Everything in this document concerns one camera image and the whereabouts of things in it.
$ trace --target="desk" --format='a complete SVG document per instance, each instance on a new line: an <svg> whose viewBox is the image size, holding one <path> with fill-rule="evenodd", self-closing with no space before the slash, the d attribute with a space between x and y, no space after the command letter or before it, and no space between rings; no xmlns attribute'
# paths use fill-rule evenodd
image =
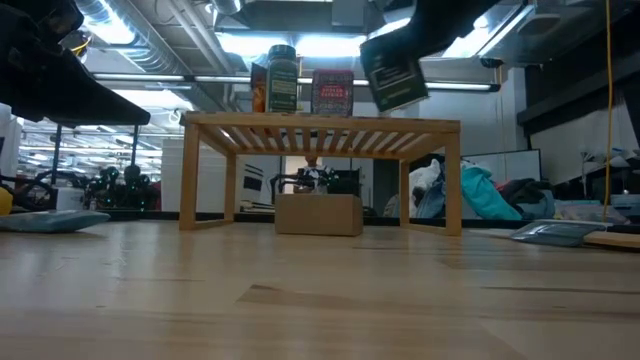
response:
<svg viewBox="0 0 640 360"><path fill-rule="evenodd" d="M317 134L316 141L313 141L312 132ZM227 159L222 220L196 222L201 141ZM410 224L409 164L443 147L447 179L446 227ZM399 160L400 225L452 236L461 234L459 121L189 112L185 116L180 230L203 229L233 222L236 157L248 154Z"/></svg>

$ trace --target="table leg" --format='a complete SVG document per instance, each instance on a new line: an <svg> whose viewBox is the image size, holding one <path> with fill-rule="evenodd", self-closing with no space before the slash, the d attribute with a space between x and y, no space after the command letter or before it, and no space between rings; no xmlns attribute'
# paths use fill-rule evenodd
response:
<svg viewBox="0 0 640 360"><path fill-rule="evenodd" d="M446 166L447 205L446 234L462 234L462 192L460 189L460 134L448 134L444 148Z"/></svg>
<svg viewBox="0 0 640 360"><path fill-rule="evenodd" d="M199 157L200 130L197 125L187 124L184 132L184 154L182 156L180 230L194 230L196 227Z"/></svg>
<svg viewBox="0 0 640 360"><path fill-rule="evenodd" d="M224 184L224 220L233 222L236 210L236 154L227 155L227 172Z"/></svg>
<svg viewBox="0 0 640 360"><path fill-rule="evenodd" d="M409 162L400 161L400 191L398 195L400 226L409 224Z"/></svg>

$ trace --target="green jar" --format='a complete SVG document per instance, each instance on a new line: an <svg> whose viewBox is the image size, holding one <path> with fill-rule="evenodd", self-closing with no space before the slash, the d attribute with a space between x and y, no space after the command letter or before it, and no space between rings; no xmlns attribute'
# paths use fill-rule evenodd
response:
<svg viewBox="0 0 640 360"><path fill-rule="evenodd" d="M274 45L269 49L267 112L295 113L298 108L296 49Z"/></svg>

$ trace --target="jar lid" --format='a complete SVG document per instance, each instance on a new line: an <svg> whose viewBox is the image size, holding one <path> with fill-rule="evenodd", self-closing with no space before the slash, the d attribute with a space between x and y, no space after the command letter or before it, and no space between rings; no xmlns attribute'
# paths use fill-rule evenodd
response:
<svg viewBox="0 0 640 360"><path fill-rule="evenodd" d="M269 59L274 57L284 57L289 60L296 59L296 49L289 45L273 45L269 49Z"/></svg>

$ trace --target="cardboard box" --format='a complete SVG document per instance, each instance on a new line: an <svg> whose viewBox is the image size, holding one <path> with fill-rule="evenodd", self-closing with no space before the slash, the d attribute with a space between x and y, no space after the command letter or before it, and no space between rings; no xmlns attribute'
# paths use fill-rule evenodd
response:
<svg viewBox="0 0 640 360"><path fill-rule="evenodd" d="M362 200L353 195L277 195L275 217L279 234L362 234Z"/></svg>

